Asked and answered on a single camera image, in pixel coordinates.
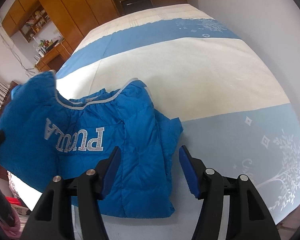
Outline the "blue puffer jacket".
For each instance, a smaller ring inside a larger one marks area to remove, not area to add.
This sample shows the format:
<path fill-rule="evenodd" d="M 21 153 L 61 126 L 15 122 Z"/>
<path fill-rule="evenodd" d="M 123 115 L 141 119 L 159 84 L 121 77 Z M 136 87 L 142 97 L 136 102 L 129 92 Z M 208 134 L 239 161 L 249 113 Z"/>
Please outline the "blue puffer jacket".
<path fill-rule="evenodd" d="M 150 219 L 174 213 L 172 157 L 183 127 L 154 108 L 138 79 L 68 100 L 59 94 L 54 72 L 40 73 L 15 87 L 0 131 L 0 165 L 38 191 L 54 176 L 80 176 L 119 147 L 119 170 L 100 202 L 102 214 Z"/>

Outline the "wooden desk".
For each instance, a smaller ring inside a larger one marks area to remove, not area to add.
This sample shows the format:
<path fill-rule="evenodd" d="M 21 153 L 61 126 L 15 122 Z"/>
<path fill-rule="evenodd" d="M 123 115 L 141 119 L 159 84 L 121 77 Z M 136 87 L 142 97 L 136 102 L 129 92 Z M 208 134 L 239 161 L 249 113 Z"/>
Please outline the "wooden desk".
<path fill-rule="evenodd" d="M 39 72 L 45 72 L 49 70 L 55 70 L 57 72 L 69 59 L 72 53 L 73 49 L 70 47 L 68 42 L 66 40 L 62 40 L 36 63 L 35 68 Z"/>

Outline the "blue and white bed sheet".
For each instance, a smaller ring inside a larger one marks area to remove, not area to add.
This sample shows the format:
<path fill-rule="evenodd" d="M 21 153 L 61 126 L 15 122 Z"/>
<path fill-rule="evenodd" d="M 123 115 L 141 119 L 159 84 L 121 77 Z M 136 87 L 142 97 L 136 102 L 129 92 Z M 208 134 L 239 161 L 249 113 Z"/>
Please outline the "blue and white bed sheet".
<path fill-rule="evenodd" d="M 99 26 L 54 73 L 65 99 L 138 79 L 186 145 L 225 176 L 249 176 L 275 223 L 300 204 L 300 124 L 277 79 L 227 27 L 182 4 Z"/>

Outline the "clutter on desk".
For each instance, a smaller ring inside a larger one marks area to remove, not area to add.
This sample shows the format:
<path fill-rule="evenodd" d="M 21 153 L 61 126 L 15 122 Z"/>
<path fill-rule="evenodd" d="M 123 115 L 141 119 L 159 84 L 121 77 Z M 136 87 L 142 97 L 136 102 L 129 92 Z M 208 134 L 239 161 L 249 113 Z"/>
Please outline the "clutter on desk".
<path fill-rule="evenodd" d="M 46 56 L 54 59 L 59 55 L 58 46 L 60 46 L 63 41 L 65 41 L 63 37 L 54 38 L 52 40 L 40 40 L 40 43 L 36 48 L 38 60 L 41 60 Z"/>

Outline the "black television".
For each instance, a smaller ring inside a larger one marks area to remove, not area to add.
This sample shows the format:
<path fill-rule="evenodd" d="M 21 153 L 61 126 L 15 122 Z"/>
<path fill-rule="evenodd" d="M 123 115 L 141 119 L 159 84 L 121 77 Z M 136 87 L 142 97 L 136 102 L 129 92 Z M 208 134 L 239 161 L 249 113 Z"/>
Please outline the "black television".
<path fill-rule="evenodd" d="M 125 15 L 153 8 L 151 0 L 123 0 L 120 3 Z"/>

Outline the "wall shelf with items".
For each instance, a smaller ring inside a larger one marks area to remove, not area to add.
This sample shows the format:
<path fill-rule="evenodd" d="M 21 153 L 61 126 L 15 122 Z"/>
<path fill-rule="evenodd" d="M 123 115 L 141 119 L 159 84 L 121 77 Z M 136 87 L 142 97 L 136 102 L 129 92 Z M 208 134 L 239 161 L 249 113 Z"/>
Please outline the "wall shelf with items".
<path fill-rule="evenodd" d="M 21 24 L 19 31 L 25 40 L 30 43 L 49 22 L 50 16 L 44 7 L 40 3 L 37 3 L 24 23 Z"/>

